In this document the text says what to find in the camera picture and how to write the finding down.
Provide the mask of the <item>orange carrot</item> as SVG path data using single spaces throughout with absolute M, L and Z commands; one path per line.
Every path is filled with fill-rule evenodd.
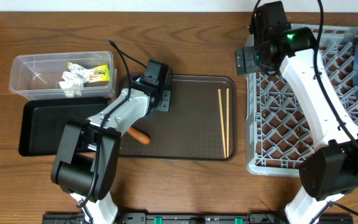
M 142 144 L 147 145 L 150 143 L 150 138 L 148 137 L 148 135 L 139 131 L 136 128 L 130 127 L 127 130 L 127 133 Z

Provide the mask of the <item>wooden chopstick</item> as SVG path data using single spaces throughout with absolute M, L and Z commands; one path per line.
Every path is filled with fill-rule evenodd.
M 222 104 L 221 89 L 218 89 L 218 100 L 219 100 L 219 116 L 220 116 L 220 123 L 221 123 L 223 153 L 224 153 L 224 158 L 226 159 L 227 154 L 226 154 L 226 140 L 225 140 L 225 133 L 224 133 L 223 104 Z

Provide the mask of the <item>yellow snack wrapper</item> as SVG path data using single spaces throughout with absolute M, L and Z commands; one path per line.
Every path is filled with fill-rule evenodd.
M 83 83 L 94 82 L 109 82 L 110 70 L 108 65 L 100 65 L 94 68 L 85 68 L 76 63 L 67 63 L 67 67 L 75 78 L 81 80 Z

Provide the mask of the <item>white tissue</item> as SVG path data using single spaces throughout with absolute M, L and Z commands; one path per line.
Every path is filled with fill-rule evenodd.
M 63 72 L 62 78 L 63 81 L 58 84 L 67 98 L 82 96 L 81 89 L 85 86 L 85 82 L 81 77 L 71 72 Z

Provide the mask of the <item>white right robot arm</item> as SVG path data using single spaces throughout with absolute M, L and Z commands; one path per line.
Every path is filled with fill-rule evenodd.
M 257 2 L 249 33 L 253 44 L 236 51 L 237 73 L 283 77 L 300 104 L 315 149 L 300 164 L 300 190 L 275 221 L 317 223 L 327 208 L 358 188 L 358 125 L 324 69 L 321 34 L 308 27 L 294 29 L 281 1 Z

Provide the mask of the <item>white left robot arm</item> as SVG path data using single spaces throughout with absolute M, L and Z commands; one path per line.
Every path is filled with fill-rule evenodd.
M 138 120 L 155 111 L 168 95 L 173 70 L 149 60 L 138 79 L 128 78 L 119 96 L 85 120 L 65 125 L 51 171 L 54 184 L 76 200 L 77 215 L 62 223 L 114 223 L 118 207 L 110 189 L 116 175 L 120 141 Z

